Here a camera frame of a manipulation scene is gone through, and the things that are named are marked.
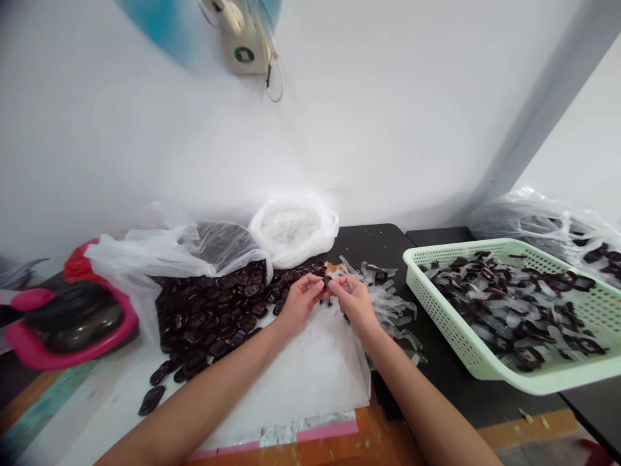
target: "white plastic bag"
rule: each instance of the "white plastic bag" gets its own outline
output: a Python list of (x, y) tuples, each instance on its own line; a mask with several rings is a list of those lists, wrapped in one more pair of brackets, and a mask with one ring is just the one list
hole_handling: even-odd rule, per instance
[(283, 195), (267, 201), (248, 229), (268, 252), (275, 269), (290, 269), (332, 249), (338, 216), (316, 195)]
[(265, 259), (268, 283), (272, 279), (269, 255), (241, 225), (196, 223), (159, 203), (143, 208), (140, 217), (141, 229), (129, 230), (118, 239), (102, 235), (84, 256), (97, 275), (129, 296), (140, 319), (140, 332), (158, 347), (155, 299), (161, 288), (150, 276), (222, 276)]
[(520, 239), (621, 289), (621, 274), (602, 272), (607, 259), (585, 261), (602, 245), (621, 252), (621, 233), (594, 212), (573, 210), (524, 187), (475, 209), (468, 228), (476, 239)]

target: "dark plastic lid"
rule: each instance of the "dark plastic lid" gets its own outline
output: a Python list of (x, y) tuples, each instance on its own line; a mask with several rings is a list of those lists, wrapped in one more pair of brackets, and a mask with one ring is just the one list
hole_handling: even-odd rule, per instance
[(41, 332), (57, 332), (79, 325), (113, 301), (108, 289), (93, 282), (76, 282), (57, 290), (56, 298), (24, 315), (26, 326)]

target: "electrical cable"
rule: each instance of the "electrical cable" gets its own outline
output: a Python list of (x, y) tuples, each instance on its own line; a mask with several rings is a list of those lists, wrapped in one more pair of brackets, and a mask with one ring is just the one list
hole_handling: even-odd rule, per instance
[[(270, 79), (272, 76), (272, 60), (276, 61), (276, 66), (278, 66), (278, 74), (280, 75), (280, 95), (278, 96), (277, 99), (274, 99), (274, 97), (272, 96), (272, 93), (270, 92)], [(274, 55), (272, 55), (272, 57), (270, 58), (270, 64), (267, 68), (267, 95), (270, 97), (270, 100), (272, 102), (274, 102), (275, 104), (277, 104), (278, 102), (280, 102), (280, 100), (283, 98), (283, 94), (285, 93), (285, 79), (283, 78), (283, 71), (280, 67), (280, 61), (278, 60), (277, 57), (274, 57)]]

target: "red object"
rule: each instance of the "red object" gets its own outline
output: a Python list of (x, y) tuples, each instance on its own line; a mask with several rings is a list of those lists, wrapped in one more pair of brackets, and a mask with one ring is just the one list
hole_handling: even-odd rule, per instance
[(22, 291), (11, 299), (10, 306), (21, 312), (28, 312), (43, 307), (55, 297), (54, 291), (45, 288), (32, 288)]
[(121, 293), (112, 285), (106, 284), (106, 286), (125, 313), (123, 323), (116, 331), (90, 348), (76, 353), (58, 355), (48, 351), (37, 334), (26, 327), (23, 320), (18, 320), (11, 324), (6, 331), (6, 339), (13, 347), (19, 360), (25, 366), (37, 370), (66, 369), (95, 359), (125, 340), (138, 325), (138, 316), (126, 294)]
[(92, 244), (99, 244), (99, 238), (87, 241), (69, 256), (69, 259), (65, 262), (66, 283), (76, 283), (82, 280), (89, 280), (90, 282), (107, 285), (107, 281), (105, 279), (99, 275), (95, 275), (93, 272), (93, 269), (91, 268), (91, 260), (84, 257), (84, 253), (87, 248)]
[(585, 466), (611, 466), (613, 464), (612, 457), (599, 443), (587, 439), (579, 439), (578, 443), (591, 451)]

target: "wall-mounted device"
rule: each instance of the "wall-mounted device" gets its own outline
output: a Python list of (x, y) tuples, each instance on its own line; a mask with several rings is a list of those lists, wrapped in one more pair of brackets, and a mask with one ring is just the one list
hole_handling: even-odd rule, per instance
[(198, 0), (203, 15), (220, 32), (222, 52), (227, 66), (235, 74), (266, 75), (267, 93), (278, 102), (282, 91), (276, 98), (270, 92), (272, 61), (278, 63), (278, 53), (271, 25), (262, 18), (260, 0)]

